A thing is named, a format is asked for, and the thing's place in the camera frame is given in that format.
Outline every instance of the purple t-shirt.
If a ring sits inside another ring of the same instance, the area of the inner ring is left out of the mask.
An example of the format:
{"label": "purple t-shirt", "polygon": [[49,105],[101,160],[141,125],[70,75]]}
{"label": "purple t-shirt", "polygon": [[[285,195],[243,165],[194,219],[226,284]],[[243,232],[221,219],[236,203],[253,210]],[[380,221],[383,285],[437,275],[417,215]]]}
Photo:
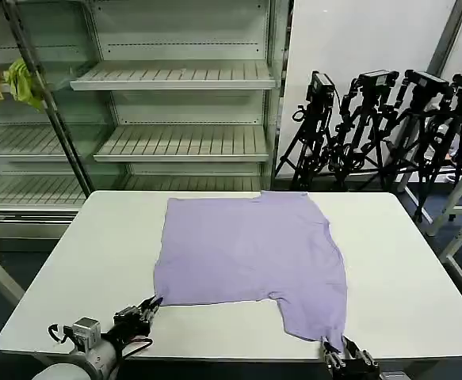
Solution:
{"label": "purple t-shirt", "polygon": [[343,259],[306,193],[169,199],[155,293],[163,306],[271,298],[287,333],[342,347]]}

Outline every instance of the floor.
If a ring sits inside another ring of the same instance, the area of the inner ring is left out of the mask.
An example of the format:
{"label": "floor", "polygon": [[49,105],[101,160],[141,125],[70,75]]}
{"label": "floor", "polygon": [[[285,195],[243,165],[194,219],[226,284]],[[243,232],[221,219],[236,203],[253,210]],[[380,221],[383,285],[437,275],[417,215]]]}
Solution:
{"label": "floor", "polygon": [[[413,211],[413,204],[405,195],[399,196],[404,207]],[[427,205],[427,211],[436,216],[440,212],[445,201],[445,196],[431,196]],[[462,225],[462,217],[453,223],[445,226],[434,238],[429,239],[433,250],[452,238]],[[49,253],[55,245],[55,241],[0,241],[0,264],[11,274],[16,281],[25,289],[32,282]],[[462,249],[457,255],[457,260],[462,266]],[[13,308],[0,295],[0,329],[6,323]],[[395,364],[384,364],[387,369],[394,370]],[[26,380],[33,378],[42,371],[44,366],[29,356],[7,355],[0,352],[0,379]],[[414,380],[452,380],[462,378],[462,359],[454,359],[433,366],[432,363],[420,363],[411,372]],[[279,364],[279,363],[203,363],[203,362],[127,362],[120,369],[119,379],[151,377],[152,375],[163,376],[164,378],[198,377],[198,378],[265,378],[269,380],[284,378],[316,378],[329,379],[329,375],[322,365],[306,363]]]}

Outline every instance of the empty shelf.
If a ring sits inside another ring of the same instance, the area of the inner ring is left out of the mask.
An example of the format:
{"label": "empty shelf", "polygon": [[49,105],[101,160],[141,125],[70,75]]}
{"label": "empty shelf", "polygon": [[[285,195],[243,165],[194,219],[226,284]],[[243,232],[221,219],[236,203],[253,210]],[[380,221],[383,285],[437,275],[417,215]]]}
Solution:
{"label": "empty shelf", "polygon": [[71,82],[76,91],[131,89],[273,89],[265,61],[104,61]]}
{"label": "empty shelf", "polygon": [[258,192],[259,177],[130,177],[124,190],[136,191],[191,191],[191,192]]}
{"label": "empty shelf", "polygon": [[[71,131],[76,146],[93,145],[93,153],[101,128],[91,125]],[[0,162],[16,161],[66,162],[67,158],[51,125],[0,125]]]}
{"label": "empty shelf", "polygon": [[85,199],[71,175],[0,176],[0,205],[80,205]]}
{"label": "empty shelf", "polygon": [[119,126],[94,155],[100,162],[264,162],[260,125]]}

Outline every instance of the black tripod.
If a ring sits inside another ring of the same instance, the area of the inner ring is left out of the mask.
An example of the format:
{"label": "black tripod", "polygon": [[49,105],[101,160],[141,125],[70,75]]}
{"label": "black tripod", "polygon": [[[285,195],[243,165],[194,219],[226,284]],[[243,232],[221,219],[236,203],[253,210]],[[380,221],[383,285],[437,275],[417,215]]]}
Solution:
{"label": "black tripod", "polygon": [[[422,208],[426,203],[429,193],[433,189],[435,180],[441,170],[441,167],[444,165],[445,157],[449,152],[451,143],[456,137],[456,134],[460,133],[460,146],[456,153],[456,177],[459,180],[459,176],[462,173],[462,75],[456,74],[452,79],[452,86],[456,89],[457,104],[453,112],[453,118],[449,122],[449,128],[440,137],[440,142],[434,144],[436,149],[431,159],[431,162],[427,166],[420,167],[419,170],[419,199],[418,199],[418,208],[414,214],[414,219],[419,222],[422,221]],[[435,116],[435,118],[440,118],[439,121],[444,122],[444,118],[447,120],[447,116],[442,113],[440,116]],[[421,155],[422,152],[418,152],[417,161],[422,163],[424,162],[424,157]]]}
{"label": "black tripod", "polygon": [[[392,87],[398,78],[398,71],[378,70],[359,75],[352,80],[349,93],[343,97],[340,115],[342,123],[336,127],[337,136],[330,143],[333,151],[330,159],[330,170],[336,176],[335,186],[338,190],[346,190],[345,180],[355,170],[361,169],[365,161],[371,162],[380,172],[380,183],[384,186],[382,177],[382,147],[380,125],[384,117],[388,118],[391,109],[386,104]],[[357,106],[350,115],[350,102],[357,92],[363,95],[362,104]],[[354,121],[359,116],[359,122],[355,127],[352,142],[345,144],[347,134],[354,128]],[[371,123],[372,128],[368,135],[371,141],[358,150],[365,128]],[[368,154],[376,149],[376,162],[368,157]]]}
{"label": "black tripod", "polygon": [[446,81],[427,73],[407,70],[398,94],[398,99],[402,100],[404,98],[405,92],[411,84],[414,84],[412,101],[409,108],[403,111],[401,116],[396,120],[397,125],[403,122],[403,128],[399,133],[396,144],[390,149],[391,156],[384,167],[384,175],[387,176],[385,188],[389,192],[392,190],[400,170],[409,167],[416,169],[416,165],[409,162],[406,156],[420,142],[424,142],[426,139],[426,135],[423,134],[423,128],[426,117],[430,115],[429,113],[425,113],[426,106],[439,93],[445,96],[444,99],[449,96],[448,94],[452,93],[452,89]]}
{"label": "black tripod", "polygon": [[[300,105],[292,118],[302,122],[275,171],[278,175],[285,162],[294,169],[290,190],[309,190],[313,177],[327,164],[323,147],[330,138],[329,122],[333,112],[334,85],[325,75],[314,71],[308,86],[306,109]],[[294,165],[288,158],[298,142],[302,143],[300,156]]]}

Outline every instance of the white table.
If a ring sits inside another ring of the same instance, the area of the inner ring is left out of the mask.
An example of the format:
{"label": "white table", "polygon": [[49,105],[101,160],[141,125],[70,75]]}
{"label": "white table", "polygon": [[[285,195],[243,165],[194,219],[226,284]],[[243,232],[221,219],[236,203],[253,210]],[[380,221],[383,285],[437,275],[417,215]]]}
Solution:
{"label": "white table", "polygon": [[[0,333],[0,350],[67,354],[53,323],[113,315],[153,295],[153,267],[170,197],[256,192],[95,192]],[[346,263],[346,335],[377,359],[462,356],[462,297],[403,210],[385,193],[313,193]],[[155,317],[148,358],[310,361],[319,344],[284,332],[275,302],[171,306]]]}

